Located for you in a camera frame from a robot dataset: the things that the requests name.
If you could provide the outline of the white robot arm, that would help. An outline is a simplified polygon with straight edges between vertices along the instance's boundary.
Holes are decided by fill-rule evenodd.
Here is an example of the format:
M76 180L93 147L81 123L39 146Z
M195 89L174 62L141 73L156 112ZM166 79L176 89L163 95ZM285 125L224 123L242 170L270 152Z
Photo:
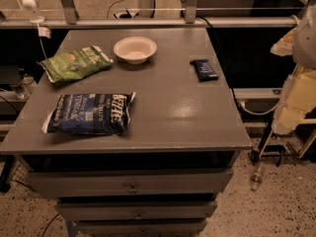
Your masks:
M316 6L309 6L297 26L271 48L278 56L291 55L295 71L287 77L274 113L272 130L288 134L316 108Z

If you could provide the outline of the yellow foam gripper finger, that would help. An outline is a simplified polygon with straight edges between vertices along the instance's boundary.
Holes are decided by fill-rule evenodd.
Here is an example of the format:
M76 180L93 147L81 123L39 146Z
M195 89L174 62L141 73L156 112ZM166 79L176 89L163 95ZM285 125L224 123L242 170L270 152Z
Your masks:
M271 48L278 56L292 55L294 72L285 80L273 119L273 132L288 134L316 107L315 32L297 28Z

